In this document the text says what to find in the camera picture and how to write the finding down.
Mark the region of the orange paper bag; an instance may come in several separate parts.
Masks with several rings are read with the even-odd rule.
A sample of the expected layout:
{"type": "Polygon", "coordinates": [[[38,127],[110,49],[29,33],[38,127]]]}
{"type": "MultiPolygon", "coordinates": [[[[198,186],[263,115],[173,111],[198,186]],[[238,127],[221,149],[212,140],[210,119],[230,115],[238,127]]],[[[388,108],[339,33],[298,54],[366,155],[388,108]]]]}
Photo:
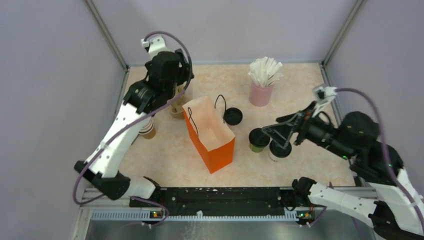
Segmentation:
{"type": "Polygon", "coordinates": [[[213,174],[233,162],[236,136],[224,120],[224,112],[218,110],[215,100],[208,95],[192,99],[182,106],[189,137],[207,167],[213,174]]]}

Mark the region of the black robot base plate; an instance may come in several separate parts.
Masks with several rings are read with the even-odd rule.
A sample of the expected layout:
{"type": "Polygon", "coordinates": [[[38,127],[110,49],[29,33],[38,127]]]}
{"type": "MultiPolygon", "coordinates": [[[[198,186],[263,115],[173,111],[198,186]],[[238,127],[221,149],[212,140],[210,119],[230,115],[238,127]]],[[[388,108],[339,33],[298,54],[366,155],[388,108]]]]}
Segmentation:
{"type": "Polygon", "coordinates": [[[172,216],[259,217],[283,216],[289,211],[312,212],[306,199],[291,187],[167,187],[157,189],[152,200],[172,216]]]}

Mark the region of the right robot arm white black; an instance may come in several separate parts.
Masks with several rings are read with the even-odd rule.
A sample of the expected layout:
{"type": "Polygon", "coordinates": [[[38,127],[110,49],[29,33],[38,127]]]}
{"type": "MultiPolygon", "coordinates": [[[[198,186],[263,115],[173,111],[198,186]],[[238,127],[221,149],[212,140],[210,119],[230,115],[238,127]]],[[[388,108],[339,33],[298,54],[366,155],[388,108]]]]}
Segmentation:
{"type": "Polygon", "coordinates": [[[350,160],[350,169],[367,181],[377,192],[377,200],[353,196],[330,188],[308,177],[292,182],[293,200],[299,206],[319,205],[337,210],[360,220],[386,240],[421,240],[424,205],[421,201],[411,203],[407,194],[414,190],[408,180],[404,163],[398,152],[387,147],[388,159],[384,158],[384,144],[378,123],[360,111],[348,113],[339,126],[329,118],[322,119],[324,112],[314,114],[315,102],[296,113],[281,116],[276,124],[261,130],[271,138],[271,145],[280,147],[285,154],[294,145],[310,141],[317,146],[350,160]]]}

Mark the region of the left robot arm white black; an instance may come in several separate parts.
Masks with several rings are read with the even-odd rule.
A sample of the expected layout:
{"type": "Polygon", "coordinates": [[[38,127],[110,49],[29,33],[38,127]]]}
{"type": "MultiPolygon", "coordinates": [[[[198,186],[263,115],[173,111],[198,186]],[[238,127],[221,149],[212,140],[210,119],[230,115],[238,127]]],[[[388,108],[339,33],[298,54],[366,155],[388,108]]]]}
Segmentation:
{"type": "Polygon", "coordinates": [[[147,129],[153,116],[182,96],[178,86],[188,87],[194,77],[182,49],[158,52],[145,64],[147,73],[128,88],[118,115],[95,151],[78,160],[74,170],[90,182],[102,196],[118,200],[123,196],[141,197],[149,207],[160,202],[160,193],[146,177],[132,180],[119,171],[119,165],[140,131],[147,129]]]}

